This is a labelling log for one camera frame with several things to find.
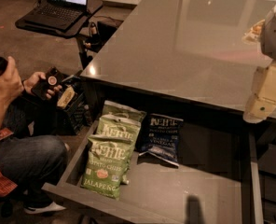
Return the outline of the person's left hand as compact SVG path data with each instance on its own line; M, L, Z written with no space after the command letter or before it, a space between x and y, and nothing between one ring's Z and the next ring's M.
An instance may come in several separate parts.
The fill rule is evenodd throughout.
M25 91L28 94L33 95L32 88L42 80L46 79L46 74L44 72L34 72L29 78L23 80L22 84ZM61 85L57 85L51 89L46 91L45 97L50 100L53 96L55 96L62 89Z

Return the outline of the person's right hand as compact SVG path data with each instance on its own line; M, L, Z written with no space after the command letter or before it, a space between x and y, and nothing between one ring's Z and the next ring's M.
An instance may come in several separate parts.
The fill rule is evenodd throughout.
M8 106L23 92L24 88L15 60L7 58L6 71L0 75L0 105Z

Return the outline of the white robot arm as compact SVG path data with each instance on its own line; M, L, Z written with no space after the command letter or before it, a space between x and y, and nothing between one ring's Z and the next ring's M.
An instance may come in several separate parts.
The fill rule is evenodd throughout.
M245 44L259 43L261 52L271 58L267 67L256 68L252 93L243 113L246 122L258 123L276 109L276 4L266 18L254 24L241 40Z

